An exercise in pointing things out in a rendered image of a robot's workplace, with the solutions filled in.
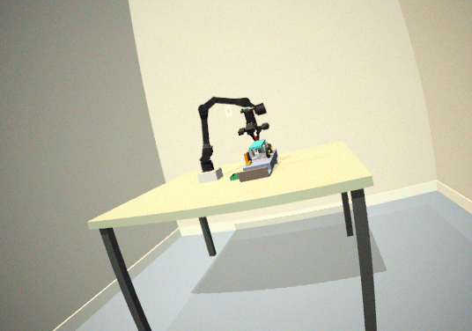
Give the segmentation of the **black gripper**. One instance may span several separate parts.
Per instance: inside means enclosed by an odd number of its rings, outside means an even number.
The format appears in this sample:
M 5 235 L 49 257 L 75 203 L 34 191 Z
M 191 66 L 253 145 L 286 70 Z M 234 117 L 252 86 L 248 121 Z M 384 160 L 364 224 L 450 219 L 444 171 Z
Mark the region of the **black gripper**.
M 251 123 L 251 121 L 254 121 L 254 123 L 257 124 L 255 117 L 252 118 L 252 119 L 246 120 L 246 121 L 247 121 L 248 123 Z M 257 125 L 257 126 L 258 126 L 258 125 Z M 257 131 L 256 131 L 257 139 L 258 139 L 258 140 L 260 139 L 260 132 L 262 132 L 262 129 L 263 129 L 263 130 L 269 129 L 269 123 L 268 123 L 268 122 L 264 122 L 261 126 L 258 126 L 258 129 L 257 129 Z M 246 132 L 246 128 L 241 128 L 241 129 L 239 129 L 239 131 L 238 131 L 239 136 L 244 135 L 244 132 Z M 250 133 L 250 134 L 247 134 L 247 135 L 250 135 L 250 136 L 255 140 L 255 138 L 254 138 L 254 133 Z

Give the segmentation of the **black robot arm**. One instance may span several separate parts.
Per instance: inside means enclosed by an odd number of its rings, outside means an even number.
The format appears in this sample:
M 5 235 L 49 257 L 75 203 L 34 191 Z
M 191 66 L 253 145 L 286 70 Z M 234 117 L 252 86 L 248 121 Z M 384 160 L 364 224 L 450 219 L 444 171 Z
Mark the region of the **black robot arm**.
M 226 105 L 235 105 L 235 106 L 244 107 L 244 108 L 247 108 L 247 107 L 252 108 L 252 109 L 240 110 L 241 114 L 244 113 L 246 120 L 249 120 L 255 117 L 254 111 L 255 111 L 255 114 L 258 114 L 258 115 L 267 113 L 267 109 L 263 103 L 255 106 L 253 103 L 251 103 L 249 98 L 230 99 L 230 98 L 220 98 L 220 97 L 213 96 L 205 104 L 200 105 L 198 107 L 198 111 L 201 117 L 203 148 L 202 148 L 202 156 L 199 160 L 200 160 L 200 164 L 202 168 L 202 173 L 210 172 L 215 169 L 213 166 L 213 163 L 210 160 L 210 157 L 213 153 L 213 145 L 210 146 L 207 118 L 208 118 L 209 109 L 216 103 L 226 104 Z M 251 121 L 251 123 L 246 122 L 246 132 L 248 134 L 254 133 L 256 129 L 258 129 L 258 126 L 256 123 L 254 123 L 254 121 Z

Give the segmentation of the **yellow wedge chock with orange handle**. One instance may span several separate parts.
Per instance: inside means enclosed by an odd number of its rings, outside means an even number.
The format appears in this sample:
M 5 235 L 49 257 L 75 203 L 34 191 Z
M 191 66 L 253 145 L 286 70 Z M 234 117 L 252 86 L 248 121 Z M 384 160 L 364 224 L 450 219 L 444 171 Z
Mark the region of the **yellow wedge chock with orange handle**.
M 246 153 L 244 154 L 244 157 L 245 157 L 245 160 L 246 160 L 246 166 L 250 166 L 251 163 L 252 163 L 252 161 L 251 161 L 251 160 L 248 161 L 248 157 L 247 157 L 247 154 L 246 154 Z

